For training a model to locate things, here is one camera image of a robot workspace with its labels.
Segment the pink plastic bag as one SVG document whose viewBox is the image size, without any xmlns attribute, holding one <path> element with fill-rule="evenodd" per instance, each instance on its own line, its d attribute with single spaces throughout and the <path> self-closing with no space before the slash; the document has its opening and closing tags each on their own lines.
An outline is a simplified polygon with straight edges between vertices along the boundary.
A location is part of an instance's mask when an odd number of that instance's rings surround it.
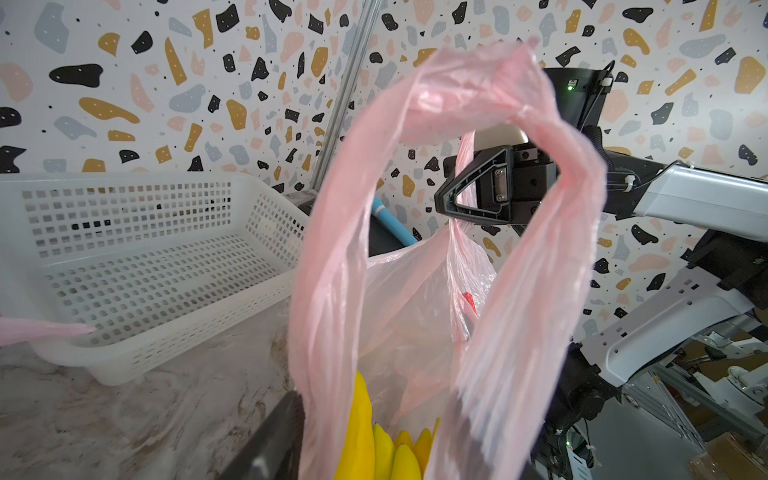
<svg viewBox="0 0 768 480">
<path fill-rule="evenodd" d="M 606 166 L 565 122 L 533 42 L 442 49 L 356 118 L 305 230 L 290 311 L 289 373 L 305 412 L 302 479 L 332 479 L 355 382 L 368 424 L 435 427 L 429 479 L 516 479 L 530 460 L 586 301 Z M 377 184 L 395 149 L 519 127 L 560 174 L 500 268 L 451 220 L 371 256 Z"/>
<path fill-rule="evenodd" d="M 95 327 L 74 323 L 62 324 L 44 320 L 2 317 L 0 346 L 32 342 L 48 338 L 74 338 L 93 333 Z"/>
</svg>

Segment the yellow banana bunch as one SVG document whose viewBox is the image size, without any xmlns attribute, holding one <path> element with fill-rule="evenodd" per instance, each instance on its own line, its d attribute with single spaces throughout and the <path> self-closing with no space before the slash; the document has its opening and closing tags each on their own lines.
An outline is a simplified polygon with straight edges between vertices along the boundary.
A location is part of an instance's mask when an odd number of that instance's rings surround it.
<svg viewBox="0 0 768 480">
<path fill-rule="evenodd" d="M 410 433 L 401 431 L 395 439 L 373 422 L 373 407 L 367 384 L 356 373 L 347 432 L 335 479 L 422 479 L 422 460 Z"/>
</svg>

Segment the greenish banana bunch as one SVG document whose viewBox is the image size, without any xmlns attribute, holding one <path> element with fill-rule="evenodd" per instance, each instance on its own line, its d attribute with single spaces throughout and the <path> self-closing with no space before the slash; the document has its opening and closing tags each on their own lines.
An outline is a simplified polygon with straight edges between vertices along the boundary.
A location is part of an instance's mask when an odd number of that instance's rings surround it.
<svg viewBox="0 0 768 480">
<path fill-rule="evenodd" d="M 394 441 L 394 460 L 390 478 L 392 480 L 421 480 L 428 466 L 433 441 L 438 433 L 441 419 L 437 418 L 432 429 L 424 429 L 413 441 L 403 430 Z"/>
</svg>

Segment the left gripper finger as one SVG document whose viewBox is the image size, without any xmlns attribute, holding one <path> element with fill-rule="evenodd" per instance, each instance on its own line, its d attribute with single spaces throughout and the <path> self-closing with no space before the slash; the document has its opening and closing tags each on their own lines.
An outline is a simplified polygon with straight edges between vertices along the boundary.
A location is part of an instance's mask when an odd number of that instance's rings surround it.
<svg viewBox="0 0 768 480">
<path fill-rule="evenodd" d="M 287 393 L 219 475 L 231 480 L 296 480 L 305 413 L 301 396 Z"/>
</svg>

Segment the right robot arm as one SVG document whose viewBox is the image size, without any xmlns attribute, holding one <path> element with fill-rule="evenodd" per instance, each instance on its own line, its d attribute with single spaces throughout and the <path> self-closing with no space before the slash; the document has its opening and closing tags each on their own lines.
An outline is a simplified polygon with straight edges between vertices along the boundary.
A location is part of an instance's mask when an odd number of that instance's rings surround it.
<svg viewBox="0 0 768 480">
<path fill-rule="evenodd" d="M 534 458 L 549 473 L 576 473 L 569 431 L 595 418 L 631 377 L 715 326 L 752 318 L 767 305 L 767 185 L 682 161 L 662 165 L 609 151 L 598 121 L 615 78 L 610 67 L 549 68 L 561 117 L 600 154 L 607 197 L 604 212 L 618 220 L 641 217 L 696 225 L 702 237 L 685 240 L 633 226 L 640 245 L 657 252 L 626 266 L 627 279 L 647 282 L 648 298 L 626 310 L 614 302 L 606 330 L 578 335 L 568 346 Z"/>
</svg>

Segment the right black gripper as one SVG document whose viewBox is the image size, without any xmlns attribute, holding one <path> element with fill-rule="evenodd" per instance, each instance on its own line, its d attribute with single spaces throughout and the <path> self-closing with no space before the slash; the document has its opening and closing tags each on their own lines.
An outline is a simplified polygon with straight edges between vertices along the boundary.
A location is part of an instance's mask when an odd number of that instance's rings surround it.
<svg viewBox="0 0 768 480">
<path fill-rule="evenodd" d="M 434 195 L 435 208 L 476 225 L 527 225 L 558 174 L 556 163 L 533 143 L 486 148 L 462 170 L 455 162 Z"/>
</svg>

